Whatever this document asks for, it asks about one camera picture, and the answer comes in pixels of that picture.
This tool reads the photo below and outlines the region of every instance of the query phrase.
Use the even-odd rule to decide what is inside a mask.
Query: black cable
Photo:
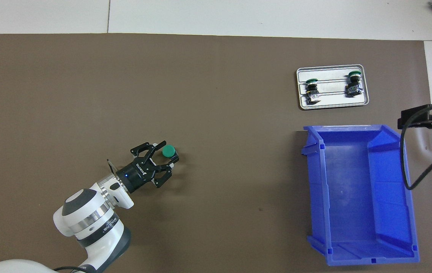
[[[59,270],[65,270],[65,269],[77,270],[77,271],[82,271],[82,272],[85,272],[85,273],[94,273],[94,272],[91,272],[91,271],[89,271],[87,269],[80,268],[80,267],[77,267],[77,266],[61,266],[61,267],[58,267],[58,268],[54,268],[53,270],[54,271],[59,271]]]
[[[405,170],[405,152],[404,152],[406,129],[409,128],[409,126],[413,123],[413,121],[415,121],[415,119],[417,117],[419,117],[422,114],[425,114],[426,112],[428,112],[430,110],[432,110],[432,105],[415,112],[415,114],[410,116],[410,118],[405,122],[405,124],[403,125],[403,129],[401,130],[401,138],[400,138],[400,144],[399,144],[401,173],[403,174],[403,182],[404,182],[407,190],[413,190],[414,188],[416,188],[418,186],[418,184],[423,180],[423,178],[432,170],[432,164],[430,164],[430,166],[428,166],[428,168],[425,169],[425,171],[419,176],[419,178],[412,185],[410,185],[408,182],[408,177],[407,177],[406,170]]]

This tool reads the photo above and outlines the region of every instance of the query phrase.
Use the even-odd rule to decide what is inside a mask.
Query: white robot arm
[[[88,253],[88,258],[78,267],[79,271],[102,273],[129,247],[130,230],[123,225],[113,209],[117,206],[131,208],[133,201],[128,193],[133,193],[147,182],[160,188],[172,176],[172,168],[179,160],[173,146],[167,145],[162,152],[165,157],[170,158],[168,163],[157,165],[152,160],[155,151],[165,145],[165,141],[152,145],[146,142],[134,147],[131,149],[133,161],[120,170],[108,161],[111,175],[94,183],[90,188],[76,192],[54,213],[53,221],[60,233],[68,237],[74,235]],[[140,152],[144,151],[147,151],[146,154],[139,157]],[[155,178],[156,173],[164,174]],[[28,260],[8,260],[0,262],[0,272],[53,271]]]

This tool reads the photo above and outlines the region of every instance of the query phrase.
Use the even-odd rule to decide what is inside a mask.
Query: blue bin
[[[332,266],[419,262],[400,136],[385,125],[304,129],[312,247]]]

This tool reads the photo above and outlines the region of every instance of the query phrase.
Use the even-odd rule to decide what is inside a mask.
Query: silver tray
[[[346,97],[346,88],[349,81],[347,76],[351,71],[361,72],[363,93],[355,97]],[[317,89],[320,93],[320,102],[316,104],[306,103],[306,80],[316,78]],[[369,103],[369,94],[366,86],[364,68],[360,64],[328,67],[302,67],[297,70],[297,85],[300,107],[304,110],[357,107]]]

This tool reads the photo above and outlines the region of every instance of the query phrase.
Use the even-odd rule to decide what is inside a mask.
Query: green round cap
[[[352,76],[352,75],[355,75],[355,74],[360,75],[361,71],[351,71],[351,72],[349,72],[349,76]]]
[[[162,149],[164,157],[173,157],[176,154],[176,149],[172,145],[167,145]]]

